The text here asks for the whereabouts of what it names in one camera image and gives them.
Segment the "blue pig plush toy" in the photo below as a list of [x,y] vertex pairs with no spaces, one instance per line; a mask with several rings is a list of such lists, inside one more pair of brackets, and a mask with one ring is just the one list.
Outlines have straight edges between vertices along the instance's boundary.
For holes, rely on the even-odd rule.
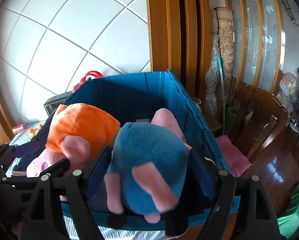
[[172,112],[156,111],[151,122],[128,122],[118,132],[104,177],[107,207],[127,207],[149,223],[179,204],[191,147]]

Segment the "blue striped table cloth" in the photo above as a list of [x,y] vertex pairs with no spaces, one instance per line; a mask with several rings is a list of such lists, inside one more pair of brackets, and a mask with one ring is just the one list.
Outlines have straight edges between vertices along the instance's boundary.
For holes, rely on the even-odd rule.
[[35,178],[0,178],[0,184],[9,190],[8,203],[16,201],[15,210],[25,208],[20,239],[69,239],[75,230],[79,239],[165,239],[164,231],[111,229],[97,226],[85,197],[86,185],[92,173],[106,171],[111,156],[110,147],[88,162],[82,170],[69,170],[69,160],[63,159],[51,166],[46,174]]

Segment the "pink cylindrical can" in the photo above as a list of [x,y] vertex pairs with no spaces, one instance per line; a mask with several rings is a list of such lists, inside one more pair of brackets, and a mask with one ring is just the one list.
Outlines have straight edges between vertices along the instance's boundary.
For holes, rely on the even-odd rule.
[[14,133],[14,134],[18,134],[18,133],[20,133],[20,132],[23,132],[23,131],[25,131],[26,130],[26,124],[19,124],[19,125],[17,125],[17,126],[14,126],[13,128],[12,128],[12,132]]

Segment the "yellow duck plush toy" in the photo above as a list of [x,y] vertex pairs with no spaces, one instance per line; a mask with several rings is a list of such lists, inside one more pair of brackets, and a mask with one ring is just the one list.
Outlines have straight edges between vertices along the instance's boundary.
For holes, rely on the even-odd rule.
[[27,132],[28,137],[30,139],[33,139],[44,125],[45,125],[45,121],[40,121],[34,124]]

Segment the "pink seat cushion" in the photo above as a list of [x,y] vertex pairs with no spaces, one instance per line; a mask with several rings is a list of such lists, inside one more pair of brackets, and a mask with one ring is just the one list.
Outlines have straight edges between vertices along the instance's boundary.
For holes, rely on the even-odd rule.
[[232,144],[227,135],[217,137],[216,142],[230,168],[231,174],[234,177],[240,177],[251,166],[250,161]]

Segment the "green cloth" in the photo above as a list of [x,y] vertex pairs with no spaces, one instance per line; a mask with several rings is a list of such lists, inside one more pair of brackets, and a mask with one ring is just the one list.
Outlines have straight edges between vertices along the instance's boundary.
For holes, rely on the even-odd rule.
[[291,239],[292,235],[299,227],[299,181],[290,196],[290,204],[285,213],[277,219],[280,234],[286,239]]

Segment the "black gift bag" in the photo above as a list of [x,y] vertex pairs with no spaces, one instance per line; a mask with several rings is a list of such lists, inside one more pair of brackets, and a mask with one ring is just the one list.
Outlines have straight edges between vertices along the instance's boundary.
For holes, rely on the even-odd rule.
[[48,116],[50,116],[52,112],[56,110],[58,106],[62,104],[63,101],[71,94],[71,92],[65,92],[47,99],[47,101],[44,103],[44,108]]

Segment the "orange pig plush toy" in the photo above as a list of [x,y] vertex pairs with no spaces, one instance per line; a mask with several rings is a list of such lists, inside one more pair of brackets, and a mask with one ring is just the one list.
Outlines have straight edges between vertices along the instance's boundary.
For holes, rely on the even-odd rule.
[[118,120],[95,106],[85,103],[59,105],[50,124],[45,149],[28,165],[26,176],[38,177],[64,158],[70,161],[65,175],[81,170],[115,140],[119,127]]

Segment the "wooden chair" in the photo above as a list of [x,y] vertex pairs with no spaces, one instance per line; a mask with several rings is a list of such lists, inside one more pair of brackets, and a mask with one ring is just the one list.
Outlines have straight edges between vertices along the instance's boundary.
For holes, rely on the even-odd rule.
[[288,111],[276,96],[248,85],[229,138],[250,163],[254,163],[281,133],[287,118]]

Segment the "red bear suitcase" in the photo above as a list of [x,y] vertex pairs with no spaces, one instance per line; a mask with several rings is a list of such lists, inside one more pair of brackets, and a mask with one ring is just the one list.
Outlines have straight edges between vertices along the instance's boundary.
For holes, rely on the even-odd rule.
[[79,83],[73,86],[72,92],[74,93],[83,83],[85,83],[88,79],[97,79],[100,77],[104,77],[100,72],[91,70],[84,74],[84,76],[80,79]]

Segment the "rolled patterned carpet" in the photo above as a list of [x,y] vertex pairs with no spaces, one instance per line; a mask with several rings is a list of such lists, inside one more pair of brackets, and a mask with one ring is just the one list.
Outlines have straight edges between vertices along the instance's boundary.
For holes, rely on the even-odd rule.
[[234,11],[227,7],[215,7],[211,11],[210,67],[205,76],[205,109],[212,116],[222,113],[222,91],[217,56],[222,59],[226,102],[233,72],[234,48]]

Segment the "blue plastic storage crate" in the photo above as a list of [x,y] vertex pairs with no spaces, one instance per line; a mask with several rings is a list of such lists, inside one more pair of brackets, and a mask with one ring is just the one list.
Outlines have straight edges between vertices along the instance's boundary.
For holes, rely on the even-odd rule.
[[[117,75],[88,80],[62,104],[69,106],[74,103],[85,103],[107,112],[120,122],[118,132],[128,122],[149,123],[157,110],[166,108],[176,118],[185,136],[186,143],[191,147],[190,150],[195,150],[198,154],[201,154],[219,170],[230,172],[200,111],[177,78],[169,71]],[[54,113],[48,118],[46,125],[39,133],[40,149],[42,150],[45,149]],[[115,140],[108,146],[111,149],[111,155]],[[159,222],[155,224],[147,222],[142,215],[134,213],[127,207],[120,215],[111,213],[107,207],[105,175],[103,178],[100,178],[100,175],[100,171],[92,173],[86,187],[86,200],[97,226],[125,230],[165,231],[165,213],[161,215]]]

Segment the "wooden door frame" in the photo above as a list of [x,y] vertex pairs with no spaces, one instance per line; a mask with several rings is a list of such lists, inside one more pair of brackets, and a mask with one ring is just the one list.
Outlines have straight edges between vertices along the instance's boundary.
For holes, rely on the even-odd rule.
[[151,71],[170,69],[190,96],[205,100],[210,67],[209,0],[146,0]]

